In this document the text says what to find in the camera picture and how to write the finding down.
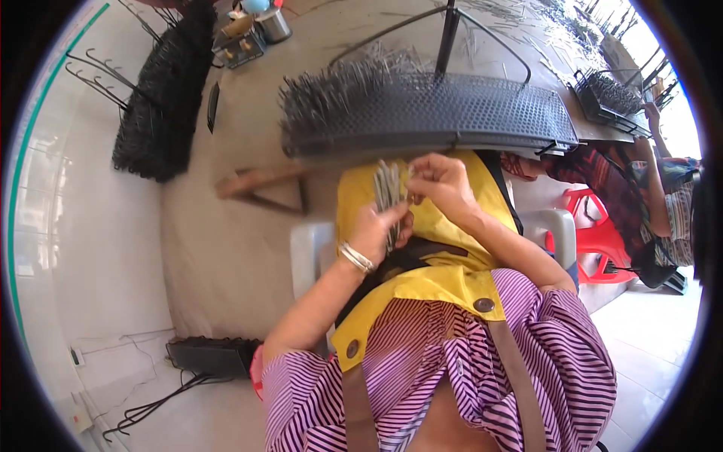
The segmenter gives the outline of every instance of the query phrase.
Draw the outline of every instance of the green stripe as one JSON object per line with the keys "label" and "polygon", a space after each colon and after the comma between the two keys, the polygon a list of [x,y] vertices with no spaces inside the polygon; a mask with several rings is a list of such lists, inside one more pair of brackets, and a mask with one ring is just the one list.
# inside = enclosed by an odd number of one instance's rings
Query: green stripe
{"label": "green stripe", "polygon": [[43,86],[42,91],[40,92],[40,96],[38,96],[38,102],[35,103],[35,107],[33,108],[33,112],[30,115],[30,120],[27,122],[27,129],[25,129],[25,134],[22,137],[22,142],[20,143],[20,151],[17,153],[17,162],[15,164],[15,172],[12,175],[12,185],[10,187],[10,200],[9,200],[9,206],[8,206],[8,213],[7,213],[7,264],[8,264],[8,273],[9,273],[9,279],[10,279],[10,296],[12,298],[12,307],[15,311],[15,318],[17,318],[17,327],[20,330],[20,336],[22,337],[22,341],[25,343],[25,348],[27,349],[27,340],[25,339],[25,329],[22,326],[22,316],[20,315],[20,304],[17,300],[17,281],[15,279],[15,240],[14,240],[14,229],[15,229],[15,205],[17,204],[17,187],[20,185],[20,172],[22,171],[22,162],[25,160],[25,154],[27,152],[27,144],[30,142],[30,136],[33,133],[33,128],[35,128],[35,121],[38,120],[38,114],[40,113],[40,108],[43,106],[43,102],[45,101],[46,97],[48,96],[48,91],[50,90],[50,86],[53,84],[53,81],[55,81],[55,77],[58,75],[58,72],[60,71],[60,68],[63,66],[63,63],[65,62],[65,54],[73,50],[76,44],[78,44],[78,41],[80,38],[83,37],[85,32],[88,31],[88,28],[90,28],[93,23],[95,23],[96,20],[100,17],[102,13],[105,12],[106,9],[108,9],[110,5],[104,4],[98,12],[95,13],[93,17],[90,18],[87,24],[82,28],[82,30],[78,33],[78,36],[76,36],[73,41],[68,45],[68,47],[65,49],[63,54],[60,57],[60,60],[58,60],[58,64],[55,65],[53,68],[53,71],[50,73],[50,77],[48,77],[48,80],[46,81],[45,85]]}

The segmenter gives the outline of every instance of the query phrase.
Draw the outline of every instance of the button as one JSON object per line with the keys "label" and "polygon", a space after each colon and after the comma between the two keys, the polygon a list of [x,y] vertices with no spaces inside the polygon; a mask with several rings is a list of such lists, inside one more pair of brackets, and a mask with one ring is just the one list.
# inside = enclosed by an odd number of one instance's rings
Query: button
{"label": "button", "polygon": [[495,308],[495,302],[489,298],[480,298],[472,306],[477,312],[489,312]]}
{"label": "button", "polygon": [[346,357],[349,359],[354,358],[358,351],[359,351],[359,341],[354,339],[352,342],[349,342],[349,346],[346,347]]}

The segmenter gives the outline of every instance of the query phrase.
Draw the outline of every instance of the silver bangle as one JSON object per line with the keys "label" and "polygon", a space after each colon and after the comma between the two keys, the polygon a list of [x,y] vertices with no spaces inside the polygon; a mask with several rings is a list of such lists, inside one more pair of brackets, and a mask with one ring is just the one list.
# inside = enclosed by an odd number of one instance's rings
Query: silver bangle
{"label": "silver bangle", "polygon": [[369,274],[377,269],[376,265],[374,265],[371,260],[367,259],[360,252],[350,247],[349,242],[341,242],[339,245],[339,251],[344,255],[344,257],[349,259],[351,263],[356,265],[359,270],[363,271],[364,274]]}

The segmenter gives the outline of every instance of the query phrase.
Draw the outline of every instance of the metal pot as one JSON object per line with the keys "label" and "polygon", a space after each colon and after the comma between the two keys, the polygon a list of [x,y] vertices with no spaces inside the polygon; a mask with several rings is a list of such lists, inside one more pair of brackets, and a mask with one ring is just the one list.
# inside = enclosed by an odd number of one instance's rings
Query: metal pot
{"label": "metal pot", "polygon": [[256,22],[264,32],[264,39],[269,44],[280,43],[291,36],[291,28],[281,15],[281,9],[273,7],[256,17]]}

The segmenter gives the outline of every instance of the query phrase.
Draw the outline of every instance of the forearm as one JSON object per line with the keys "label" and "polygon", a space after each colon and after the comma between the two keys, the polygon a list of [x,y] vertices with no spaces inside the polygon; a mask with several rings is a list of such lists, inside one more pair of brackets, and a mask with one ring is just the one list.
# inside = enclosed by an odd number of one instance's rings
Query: forearm
{"label": "forearm", "polygon": [[655,155],[648,157],[648,212],[650,212],[650,229],[660,237],[670,237],[670,222],[668,209],[665,205],[665,191],[660,180],[658,163]]}
{"label": "forearm", "polygon": [[459,226],[502,265],[524,274],[539,289],[557,288],[577,292],[573,279],[555,259],[495,217],[480,212],[470,215]]}
{"label": "forearm", "polygon": [[264,366],[280,354],[312,350],[363,280],[364,274],[350,260],[338,258],[269,333],[264,342]]}
{"label": "forearm", "polygon": [[663,140],[663,136],[660,134],[660,129],[657,130],[651,130],[653,134],[653,140],[655,141],[655,146],[658,148],[658,153],[660,153],[661,157],[671,157],[670,151],[668,151],[668,147],[665,145],[665,140]]}

